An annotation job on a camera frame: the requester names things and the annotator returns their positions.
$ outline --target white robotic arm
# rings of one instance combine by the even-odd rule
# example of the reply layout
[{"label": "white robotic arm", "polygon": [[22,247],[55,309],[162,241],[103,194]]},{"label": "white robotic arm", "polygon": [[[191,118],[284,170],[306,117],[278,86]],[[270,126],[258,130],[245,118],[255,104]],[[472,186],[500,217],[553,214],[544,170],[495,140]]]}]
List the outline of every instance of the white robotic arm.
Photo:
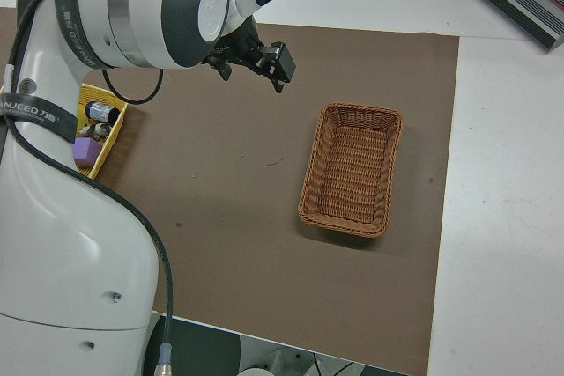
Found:
[{"label": "white robotic arm", "polygon": [[68,139],[84,77],[208,63],[227,80],[234,63],[279,92],[295,65],[284,43],[258,39],[252,13],[270,0],[33,0],[24,11],[31,1],[18,0],[0,101],[10,129],[0,142],[0,373],[129,376],[156,288],[153,243],[165,253],[131,204],[76,172]]}]

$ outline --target brown mat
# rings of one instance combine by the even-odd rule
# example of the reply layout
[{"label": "brown mat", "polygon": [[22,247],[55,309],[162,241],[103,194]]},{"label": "brown mat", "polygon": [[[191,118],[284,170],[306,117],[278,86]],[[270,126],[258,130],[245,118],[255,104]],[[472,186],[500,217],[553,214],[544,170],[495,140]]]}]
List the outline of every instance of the brown mat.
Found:
[{"label": "brown mat", "polygon": [[[5,60],[14,13],[0,12]],[[285,41],[298,65],[281,95],[242,68],[229,83],[204,66],[167,71],[159,97],[128,112],[100,181],[160,231],[174,268],[176,315],[425,375],[458,38],[260,30],[265,42]],[[112,75],[137,97],[157,77],[154,70]],[[87,82],[105,86],[99,75]],[[390,228],[380,239],[297,217],[315,123],[330,102],[404,117]],[[163,298],[159,289],[160,310]]]}]

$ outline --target brown wicker basket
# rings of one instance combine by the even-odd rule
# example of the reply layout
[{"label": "brown wicker basket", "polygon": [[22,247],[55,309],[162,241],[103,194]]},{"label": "brown wicker basket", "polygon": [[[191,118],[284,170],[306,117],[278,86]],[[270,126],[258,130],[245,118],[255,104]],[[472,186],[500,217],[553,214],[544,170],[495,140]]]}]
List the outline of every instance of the brown wicker basket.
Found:
[{"label": "brown wicker basket", "polygon": [[394,161],[403,121],[394,110],[327,105],[301,191],[298,213],[311,225],[366,238],[390,221]]}]

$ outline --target yellow basket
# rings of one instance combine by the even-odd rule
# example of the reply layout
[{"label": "yellow basket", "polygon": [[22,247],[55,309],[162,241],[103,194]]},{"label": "yellow basket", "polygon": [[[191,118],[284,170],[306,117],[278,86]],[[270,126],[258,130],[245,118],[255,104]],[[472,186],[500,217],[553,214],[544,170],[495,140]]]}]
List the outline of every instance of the yellow basket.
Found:
[{"label": "yellow basket", "polygon": [[95,87],[93,85],[82,84],[82,88],[80,89],[80,99],[78,100],[78,112],[77,112],[77,136],[78,132],[85,126],[85,125],[92,125],[97,123],[92,119],[86,117],[85,114],[85,107],[91,101],[99,101],[104,105],[117,107],[120,110],[120,115],[115,122],[115,125],[112,127],[112,130],[109,133],[108,138],[105,142],[100,143],[102,146],[102,151],[100,155],[96,159],[96,163],[93,167],[80,167],[78,170],[89,178],[96,178],[98,172],[100,171],[106,157],[109,154],[109,151],[114,146],[115,140],[117,138],[117,134],[120,132],[120,129],[123,125],[123,117],[127,110],[127,103],[124,101],[119,100],[112,92],[108,90],[101,89],[99,87]]}]

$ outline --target purple block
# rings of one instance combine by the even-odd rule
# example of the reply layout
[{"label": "purple block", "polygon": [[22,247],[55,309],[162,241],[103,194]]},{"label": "purple block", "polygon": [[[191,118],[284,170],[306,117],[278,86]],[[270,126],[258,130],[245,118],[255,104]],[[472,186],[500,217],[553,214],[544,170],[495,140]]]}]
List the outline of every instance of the purple block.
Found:
[{"label": "purple block", "polygon": [[102,151],[102,146],[91,138],[75,138],[72,153],[78,167],[93,167]]}]

